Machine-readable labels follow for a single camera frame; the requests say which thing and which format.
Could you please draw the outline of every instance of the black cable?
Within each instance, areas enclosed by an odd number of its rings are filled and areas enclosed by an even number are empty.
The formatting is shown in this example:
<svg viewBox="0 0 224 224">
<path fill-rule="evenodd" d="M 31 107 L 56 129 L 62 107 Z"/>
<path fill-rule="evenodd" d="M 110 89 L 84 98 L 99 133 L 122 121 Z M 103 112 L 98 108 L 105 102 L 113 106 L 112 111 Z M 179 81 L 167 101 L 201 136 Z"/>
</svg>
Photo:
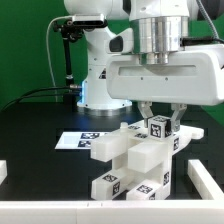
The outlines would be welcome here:
<svg viewBox="0 0 224 224">
<path fill-rule="evenodd" d="M 62 86 L 62 87 L 48 87 L 48 88 L 34 89 L 34 90 L 24 93 L 21 97 L 28 96 L 28 95 L 31 95 L 31 94 L 37 93 L 37 92 L 52 91 L 52 90 L 66 90 L 66 89 L 71 89 L 71 88 L 70 88 L 70 86 Z"/>
<path fill-rule="evenodd" d="M 198 44 L 211 44 L 213 42 L 219 42 L 224 44 L 224 40 L 220 38 L 207 37 L 183 37 L 181 38 L 181 46 L 193 46 Z"/>
<path fill-rule="evenodd" d="M 80 92 L 73 92 L 73 94 L 75 96 L 80 96 Z M 24 99 L 29 99 L 29 98 L 37 98 L 37 97 L 55 97 L 55 96 L 64 96 L 63 93 L 61 94 L 45 94 L 45 95 L 37 95 L 37 96 L 21 96 L 17 99 L 14 99 L 10 102 L 8 102 L 1 110 L 0 110 L 0 113 L 3 112 L 5 109 L 7 109 L 11 104 L 14 104 L 14 103 L 19 103 L 21 100 L 24 100 Z"/>
</svg>

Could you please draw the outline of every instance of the stacked blocks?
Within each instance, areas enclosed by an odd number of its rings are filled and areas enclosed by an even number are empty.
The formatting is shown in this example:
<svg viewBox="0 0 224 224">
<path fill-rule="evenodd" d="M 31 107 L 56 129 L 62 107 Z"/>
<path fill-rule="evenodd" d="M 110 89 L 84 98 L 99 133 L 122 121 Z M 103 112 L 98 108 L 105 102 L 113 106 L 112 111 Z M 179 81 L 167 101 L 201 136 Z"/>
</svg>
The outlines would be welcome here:
<svg viewBox="0 0 224 224">
<path fill-rule="evenodd" d="M 156 116 L 121 128 L 92 141 L 91 157 L 112 170 L 92 182 L 92 198 L 111 200 L 128 190 L 127 200 L 162 200 L 170 195 L 172 156 L 203 130 L 181 126 L 172 133 L 170 118 Z"/>
</svg>

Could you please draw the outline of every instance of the black table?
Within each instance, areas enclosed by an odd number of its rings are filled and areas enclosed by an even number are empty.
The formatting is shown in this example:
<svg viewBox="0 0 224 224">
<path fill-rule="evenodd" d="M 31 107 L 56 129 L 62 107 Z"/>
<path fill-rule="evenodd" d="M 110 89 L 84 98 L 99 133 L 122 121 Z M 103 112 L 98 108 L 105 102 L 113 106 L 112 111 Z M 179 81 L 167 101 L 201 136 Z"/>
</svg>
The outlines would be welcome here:
<svg viewBox="0 0 224 224">
<path fill-rule="evenodd" d="M 171 115 L 167 104 L 154 104 L 154 114 Z M 89 150 L 55 151 L 63 131 L 113 131 L 120 122 L 141 120 L 133 111 L 114 117 L 74 112 L 61 103 L 19 103 L 0 114 L 0 160 L 7 160 L 8 177 L 0 186 L 1 201 L 90 200 L 91 182 L 111 169 L 111 162 L 92 160 Z M 189 177 L 187 161 L 200 159 L 224 190 L 224 127 L 198 106 L 189 106 L 182 124 L 205 129 L 173 157 L 169 199 L 200 198 Z M 117 199 L 124 199 L 124 194 Z"/>
</svg>

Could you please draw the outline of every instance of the metal cylinder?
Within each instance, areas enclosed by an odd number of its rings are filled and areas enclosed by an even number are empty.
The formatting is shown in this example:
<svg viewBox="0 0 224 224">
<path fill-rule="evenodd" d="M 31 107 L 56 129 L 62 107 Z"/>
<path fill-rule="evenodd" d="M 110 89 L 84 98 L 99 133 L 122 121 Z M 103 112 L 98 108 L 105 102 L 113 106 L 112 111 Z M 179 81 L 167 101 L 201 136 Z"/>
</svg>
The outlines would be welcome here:
<svg viewBox="0 0 224 224">
<path fill-rule="evenodd" d="M 131 21 L 134 54 L 140 64 L 166 64 L 170 52 L 178 51 L 180 38 L 188 36 L 188 17 L 155 17 Z"/>
</svg>

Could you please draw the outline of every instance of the green wall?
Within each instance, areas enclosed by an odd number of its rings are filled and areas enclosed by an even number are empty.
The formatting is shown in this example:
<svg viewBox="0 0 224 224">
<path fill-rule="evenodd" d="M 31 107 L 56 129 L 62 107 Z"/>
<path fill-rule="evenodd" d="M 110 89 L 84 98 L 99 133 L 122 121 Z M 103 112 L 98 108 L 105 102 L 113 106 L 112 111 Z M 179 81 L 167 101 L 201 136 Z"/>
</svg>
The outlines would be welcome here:
<svg viewBox="0 0 224 224">
<path fill-rule="evenodd" d="M 23 93 L 52 86 L 46 53 L 45 36 L 49 22 L 67 15 L 63 0 L 2 0 L 0 5 L 0 107 Z M 224 37 L 224 17 L 215 21 Z M 128 21 L 110 22 L 114 32 L 122 31 Z M 210 34 L 205 22 L 192 22 L 193 36 Z M 53 71 L 58 86 L 64 85 L 65 66 L 60 34 L 50 33 Z M 75 80 L 80 83 L 87 73 L 86 42 L 83 38 L 71 46 Z M 224 125 L 223 105 L 205 108 Z"/>
</svg>

